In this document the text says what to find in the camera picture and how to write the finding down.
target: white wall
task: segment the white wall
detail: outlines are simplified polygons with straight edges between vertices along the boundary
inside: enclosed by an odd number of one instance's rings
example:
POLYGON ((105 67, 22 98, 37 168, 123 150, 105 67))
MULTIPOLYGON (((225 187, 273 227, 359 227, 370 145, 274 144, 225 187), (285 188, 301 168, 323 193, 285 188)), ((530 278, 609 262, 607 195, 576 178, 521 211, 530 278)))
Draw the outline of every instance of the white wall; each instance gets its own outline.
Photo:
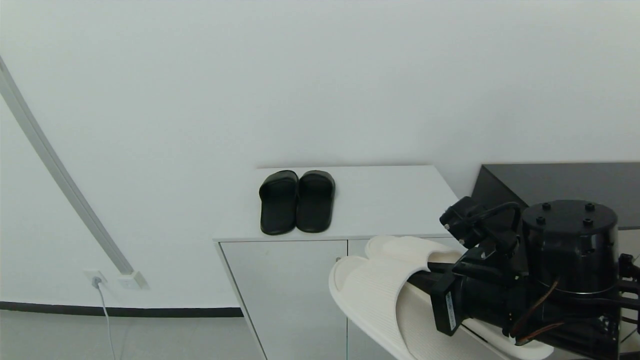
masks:
POLYGON ((640 160, 635 2, 0 10, 14 79, 151 285, 115 284, 5 107, 5 301, 96 305, 81 270, 99 268, 111 306, 236 305, 210 237, 255 167, 432 163, 465 195, 481 163, 640 160))

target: cable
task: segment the cable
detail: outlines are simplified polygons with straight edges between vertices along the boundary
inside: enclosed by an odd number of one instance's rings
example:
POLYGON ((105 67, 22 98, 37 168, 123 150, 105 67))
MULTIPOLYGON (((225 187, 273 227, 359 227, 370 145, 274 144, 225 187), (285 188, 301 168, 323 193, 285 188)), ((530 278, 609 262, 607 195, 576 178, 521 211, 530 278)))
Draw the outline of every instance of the cable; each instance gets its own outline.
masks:
POLYGON ((555 329, 556 327, 559 327, 561 325, 564 325, 564 322, 557 322, 557 323, 552 323, 550 325, 547 325, 545 327, 542 327, 532 333, 530 333, 527 336, 524 336, 523 338, 520 338, 519 340, 516 340, 516 346, 522 346, 525 345, 526 343, 530 342, 531 340, 533 340, 536 336, 542 334, 543 332, 547 332, 551 329, 555 329))
POLYGON ((638 324, 638 321, 637 321, 637 320, 634 320, 634 319, 631 319, 631 318, 627 318, 626 316, 622 316, 622 318, 621 318, 621 319, 622 319, 622 321, 624 321, 624 322, 632 323, 632 324, 634 324, 634 325, 637 325, 637 324, 638 324))
POLYGON ((480 220, 486 220, 490 217, 498 215, 499 213, 502 213, 503 211, 509 210, 509 209, 513 209, 514 211, 511 229, 516 231, 518 229, 518 226, 520 225, 520 217, 521 217, 520 205, 517 202, 505 202, 504 204, 498 205, 493 209, 489 209, 480 214, 465 218, 463 219, 463 221, 467 224, 473 224, 474 222, 477 222, 480 220))
POLYGON ((620 343, 622 344, 623 342, 625 342, 627 339, 629 339, 631 337, 631 335, 634 334, 634 332, 638 331, 638 328, 636 327, 632 332, 629 333, 629 335, 625 336, 624 339, 622 339, 622 341, 620 341, 620 343))
POLYGON ((560 277, 557 277, 553 285, 551 285, 551 287, 547 291, 547 293, 542 295, 542 297, 538 301, 536 301, 536 303, 533 304, 533 306, 531 306, 529 310, 513 324, 513 326, 511 327, 511 330, 509 331, 509 334, 512 337, 514 338, 516 337, 518 331, 520 330, 524 322, 531 316, 531 314, 533 314, 533 312, 538 308, 538 306, 540 306, 540 304, 542 304, 549 297, 549 295, 551 295, 551 293, 556 288, 556 286, 558 286, 559 282, 560 282, 560 277))
POLYGON ((109 314, 107 314, 107 306, 104 304, 104 296, 102 296, 102 290, 100 289, 100 283, 102 280, 99 277, 94 277, 91 284, 94 288, 98 289, 100 293, 100 300, 102 301, 102 310, 104 310, 104 316, 107 318, 107 333, 109 334, 109 345, 111 345, 111 355, 113 360, 116 360, 116 352, 113 350, 113 341, 111 341, 111 324, 109 323, 109 314))

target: power outlet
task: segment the power outlet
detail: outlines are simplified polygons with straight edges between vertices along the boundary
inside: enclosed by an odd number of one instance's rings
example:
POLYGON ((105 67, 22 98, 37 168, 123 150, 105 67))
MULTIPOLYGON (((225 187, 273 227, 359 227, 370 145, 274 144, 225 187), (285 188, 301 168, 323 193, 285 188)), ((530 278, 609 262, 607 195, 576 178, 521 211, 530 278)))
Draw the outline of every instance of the power outlet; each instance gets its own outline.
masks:
POLYGON ((104 284, 107 283, 107 279, 100 272, 100 270, 85 269, 83 270, 83 273, 84 273, 84 276, 86 276, 86 278, 89 279, 89 282, 92 282, 94 277, 99 277, 102 283, 104 284))
POLYGON ((129 290, 141 290, 148 288, 147 281, 139 271, 134 271, 131 275, 118 277, 118 282, 123 288, 129 290))

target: red wire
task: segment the red wire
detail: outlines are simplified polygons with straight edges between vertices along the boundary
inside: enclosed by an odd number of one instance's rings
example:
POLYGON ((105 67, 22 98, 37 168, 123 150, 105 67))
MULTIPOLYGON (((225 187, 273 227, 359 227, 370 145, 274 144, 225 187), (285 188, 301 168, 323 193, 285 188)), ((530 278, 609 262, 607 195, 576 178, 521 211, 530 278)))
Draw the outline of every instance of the red wire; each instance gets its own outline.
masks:
POLYGON ((557 322, 557 323, 553 323, 551 325, 547 325, 545 327, 542 327, 542 328, 530 333, 529 335, 525 336, 524 338, 516 340, 516 345, 518 345, 518 346, 524 345, 527 340, 533 340, 533 338, 535 338, 536 336, 542 334, 543 332, 547 332, 547 331, 549 331, 551 329, 555 329, 556 327, 559 327, 561 325, 564 325, 564 322, 557 322))
POLYGON ((553 285, 551 285, 547 293, 544 294, 535 304, 533 304, 533 306, 526 312, 526 314, 520 317, 520 319, 518 319, 518 321, 516 321, 516 323, 513 324, 511 331, 509 331, 510 335, 515 336, 518 333, 518 330, 520 330, 520 328, 522 327, 522 324, 526 321, 526 319, 528 319, 531 316, 531 314, 533 314, 533 312, 538 308, 538 306, 540 306, 540 304, 542 304, 549 297, 549 295, 551 295, 551 293, 556 288, 556 286, 558 286, 559 281, 560 281, 560 277, 556 278, 556 280, 554 281, 553 285))

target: white slipper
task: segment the white slipper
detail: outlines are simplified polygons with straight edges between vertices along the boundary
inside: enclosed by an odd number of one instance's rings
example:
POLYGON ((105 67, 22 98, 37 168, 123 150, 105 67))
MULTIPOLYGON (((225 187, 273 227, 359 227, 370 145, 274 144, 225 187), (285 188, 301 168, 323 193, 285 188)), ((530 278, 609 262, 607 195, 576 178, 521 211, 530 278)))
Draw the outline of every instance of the white slipper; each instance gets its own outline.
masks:
POLYGON ((526 360, 543 359, 553 351, 538 343, 541 346, 534 345, 521 354, 523 347, 511 345, 502 334, 473 319, 465 320, 465 326, 484 332, 481 336, 491 344, 462 327, 451 337, 436 330, 429 295, 406 281, 415 272, 428 271, 430 255, 432 261, 455 262, 459 252, 429 240, 392 236, 373 238, 365 252, 369 260, 348 256, 338 261, 331 271, 329 288, 347 317, 397 359, 507 359, 494 347, 503 350, 500 341, 516 348, 503 351, 526 360))

